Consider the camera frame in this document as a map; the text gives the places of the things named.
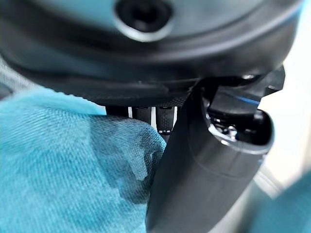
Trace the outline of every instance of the denim-like fabric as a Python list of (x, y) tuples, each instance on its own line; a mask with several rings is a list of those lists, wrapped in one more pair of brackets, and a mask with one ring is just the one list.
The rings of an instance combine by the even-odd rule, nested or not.
[(0, 102), (0, 232), (145, 232), (164, 148), (82, 98), (40, 87)]
[(263, 206), (250, 233), (311, 233), (311, 172)]

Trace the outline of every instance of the black plastic housing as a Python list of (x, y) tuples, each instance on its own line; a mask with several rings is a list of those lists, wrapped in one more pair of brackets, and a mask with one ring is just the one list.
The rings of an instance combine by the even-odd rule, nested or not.
[(274, 128), (266, 113), (260, 112), (261, 124), (255, 126), (257, 143), (219, 133), (206, 113), (207, 105), (192, 96), (178, 116), (152, 185), (148, 233), (207, 233), (247, 187), (272, 146)]
[(65, 20), (30, 0), (2, 0), (0, 52), (27, 78), (102, 105), (180, 106), (201, 79), (279, 67), (302, 3), (267, 0), (216, 30), (141, 43)]

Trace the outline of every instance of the black plastic handle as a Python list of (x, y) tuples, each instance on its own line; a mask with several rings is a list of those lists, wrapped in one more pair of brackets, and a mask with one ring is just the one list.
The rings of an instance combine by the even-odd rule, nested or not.
[(220, 133), (203, 101), (184, 105), (156, 171), (148, 204), (148, 233), (207, 233), (232, 207), (272, 146), (270, 117), (260, 145)]

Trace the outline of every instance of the blue accent line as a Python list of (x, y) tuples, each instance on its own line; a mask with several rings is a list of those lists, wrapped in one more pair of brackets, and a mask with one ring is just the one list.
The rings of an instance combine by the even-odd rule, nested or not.
[(245, 98), (245, 97), (241, 97), (241, 96), (236, 96), (235, 98), (237, 98), (238, 100), (244, 101), (246, 103), (250, 103), (250, 104), (255, 104), (255, 105), (259, 105), (260, 104), (260, 102), (258, 102), (258, 101), (251, 100), (251, 99), (248, 99), (248, 98)]

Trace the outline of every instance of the teal fabric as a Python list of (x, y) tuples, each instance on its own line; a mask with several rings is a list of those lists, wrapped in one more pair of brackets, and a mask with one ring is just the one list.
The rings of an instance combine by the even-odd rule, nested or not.
[(165, 148), (148, 124), (38, 88), (0, 102), (1, 233), (144, 233)]
[(311, 233), (311, 172), (267, 202), (249, 233)]

